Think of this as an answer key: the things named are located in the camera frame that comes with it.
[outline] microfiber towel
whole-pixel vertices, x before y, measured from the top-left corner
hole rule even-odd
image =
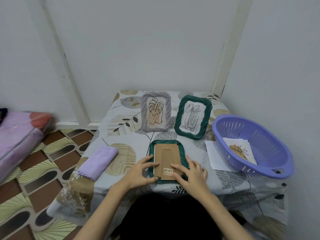
[[[112,146],[104,145],[100,147],[80,166],[78,173],[96,181],[117,153],[118,149]]]

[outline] white wall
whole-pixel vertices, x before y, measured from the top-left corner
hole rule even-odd
[[[289,239],[318,239],[320,0],[254,0],[222,100],[294,156]]]
[[[236,0],[46,0],[91,122],[116,91],[210,91]]]
[[[24,0],[0,0],[0,108],[76,121]]]

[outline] gray picture frame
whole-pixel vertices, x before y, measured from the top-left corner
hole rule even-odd
[[[156,97],[163,97],[166,99],[165,101],[165,111],[163,111],[163,115],[165,116],[165,125],[159,126],[159,127],[149,127],[147,125],[147,110],[149,109],[149,106],[147,104],[147,99],[149,97],[156,98]],[[142,128],[146,132],[163,132],[167,131],[170,127],[170,119],[171,119],[171,96],[167,92],[145,92],[142,95],[142,101],[141,101],[141,124]]]

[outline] white wall trim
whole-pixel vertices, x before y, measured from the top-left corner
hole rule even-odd
[[[79,125],[78,122],[58,122],[55,124],[57,130],[61,129],[84,129],[84,130],[96,130],[100,123],[90,122],[88,125]]]
[[[254,0],[238,0],[237,9],[223,46],[222,54],[218,60],[217,69],[212,86],[212,92],[221,97],[224,85],[226,84],[233,58],[236,55],[237,47],[242,36],[243,29],[247,22],[248,14]]]
[[[55,71],[60,78],[68,101],[80,125],[88,125],[89,117],[82,102],[80,93],[72,76],[62,45],[54,28],[53,22],[46,7],[45,0],[25,0],[30,11],[31,19],[37,28],[44,49],[50,57]]]

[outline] green picture frame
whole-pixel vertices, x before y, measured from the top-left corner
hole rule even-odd
[[[205,105],[204,117],[203,117],[203,119],[201,121],[201,124],[200,124],[200,131],[199,131],[198,134],[195,134],[195,135],[190,133],[190,132],[182,131],[179,128],[180,125],[181,125],[181,119],[182,119],[182,116],[183,116],[183,113],[184,113],[184,106],[185,106],[187,101],[198,102],[198,103],[202,103],[202,104]],[[212,110],[212,104],[211,104],[211,101],[209,99],[202,98],[202,97],[191,96],[191,95],[184,96],[181,99],[181,102],[179,104],[179,110],[178,110],[178,113],[177,113],[177,118],[176,118],[176,122],[175,122],[175,125],[174,125],[174,130],[180,136],[185,136],[185,137],[188,137],[188,138],[193,139],[193,140],[201,139],[204,136],[205,132],[206,132],[207,125],[208,125],[209,118],[210,118],[210,114],[211,114],[211,110]]]
[[[179,153],[180,153],[180,160],[181,160],[181,165],[182,166],[185,166],[187,169],[189,169],[189,164],[186,160],[186,155],[185,155],[185,152],[184,152],[184,147],[183,145],[181,144],[181,142],[177,141],[177,140],[154,140],[153,142],[150,143],[149,145],[149,155],[153,154],[154,155],[154,152],[155,152],[155,144],[177,144],[178,145],[178,148],[179,148]],[[154,162],[154,157],[151,158],[149,161],[150,162]],[[154,177],[154,174],[153,174],[153,167],[150,167],[148,168],[148,173],[149,173],[149,176],[150,178]],[[188,177],[186,176],[185,173],[183,173],[182,175],[182,178],[184,180],[188,180]],[[164,184],[164,183],[178,183],[177,181],[171,181],[171,180],[161,180],[159,179],[157,181],[157,184]]]

